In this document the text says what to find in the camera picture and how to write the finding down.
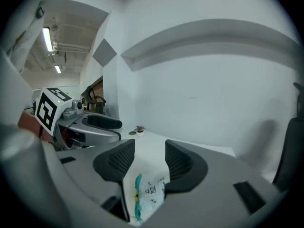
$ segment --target white table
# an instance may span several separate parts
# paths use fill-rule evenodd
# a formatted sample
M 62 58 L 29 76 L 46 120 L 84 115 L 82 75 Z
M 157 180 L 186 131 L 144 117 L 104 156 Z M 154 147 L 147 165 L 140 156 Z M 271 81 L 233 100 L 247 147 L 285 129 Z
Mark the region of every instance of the white table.
M 121 132 L 122 139 L 135 139 L 135 159 L 124 177 L 123 190 L 125 194 L 126 206 L 130 214 L 130 223 L 134 224 L 134 196 L 136 177 L 140 173 L 144 175 L 155 175 L 162 173 L 169 174 L 169 168 L 165 161 L 165 141 L 167 139 L 177 141 L 181 140 L 165 137 L 148 131 L 145 131 L 144 137 L 138 138 L 136 135 L 129 135 L 128 133 L 130 131 L 132 131 L 132 129 L 127 129 Z M 186 141 L 181 142 L 194 144 L 202 148 L 218 151 L 235 157 L 235 154 L 230 147 L 210 146 Z M 150 213 L 146 212 L 142 214 L 141 217 L 144 221 L 146 221 L 154 212 L 155 211 Z

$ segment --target white plant pot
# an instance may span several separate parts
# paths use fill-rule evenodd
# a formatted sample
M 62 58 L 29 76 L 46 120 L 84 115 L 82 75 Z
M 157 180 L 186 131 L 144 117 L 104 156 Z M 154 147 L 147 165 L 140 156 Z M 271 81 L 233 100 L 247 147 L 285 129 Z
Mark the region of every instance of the white plant pot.
M 137 135 L 137 137 L 142 138 L 144 136 L 144 131 L 141 132 L 141 133 L 136 132 L 136 135 Z

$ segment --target ceiling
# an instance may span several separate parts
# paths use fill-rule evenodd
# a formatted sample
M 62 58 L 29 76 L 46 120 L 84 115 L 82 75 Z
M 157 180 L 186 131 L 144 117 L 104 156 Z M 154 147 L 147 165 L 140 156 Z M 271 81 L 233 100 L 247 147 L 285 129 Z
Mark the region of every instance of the ceiling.
M 58 51 L 55 55 L 48 55 L 41 31 L 29 52 L 25 69 L 29 72 L 55 72 L 54 65 L 59 65 L 62 73 L 80 74 L 106 16 L 104 11 L 79 2 L 47 0 L 44 27 L 50 28 L 51 41 L 58 42 Z

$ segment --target ceiling light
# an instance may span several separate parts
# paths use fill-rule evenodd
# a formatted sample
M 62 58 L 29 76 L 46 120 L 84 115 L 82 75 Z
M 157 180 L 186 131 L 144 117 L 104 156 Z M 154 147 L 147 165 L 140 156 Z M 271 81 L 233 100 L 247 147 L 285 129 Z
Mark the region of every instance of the ceiling light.
M 43 28 L 42 29 L 43 32 L 43 36 L 44 36 L 44 40 L 46 41 L 46 45 L 47 45 L 47 50 L 48 51 L 53 51 L 53 47 L 52 47 L 52 42 L 51 42 L 51 35 L 49 33 L 49 28 Z
M 57 70 L 57 73 L 61 74 L 60 68 L 58 65 L 55 65 L 55 69 Z

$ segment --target small plant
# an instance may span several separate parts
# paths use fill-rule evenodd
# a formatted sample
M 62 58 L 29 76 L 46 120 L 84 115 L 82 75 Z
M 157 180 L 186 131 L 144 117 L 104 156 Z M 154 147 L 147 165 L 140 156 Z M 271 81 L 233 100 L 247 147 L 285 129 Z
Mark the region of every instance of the small plant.
M 144 127 L 142 127 L 142 126 L 136 126 L 135 129 L 134 129 L 134 131 L 136 131 L 138 133 L 142 133 L 143 130 L 144 130 Z

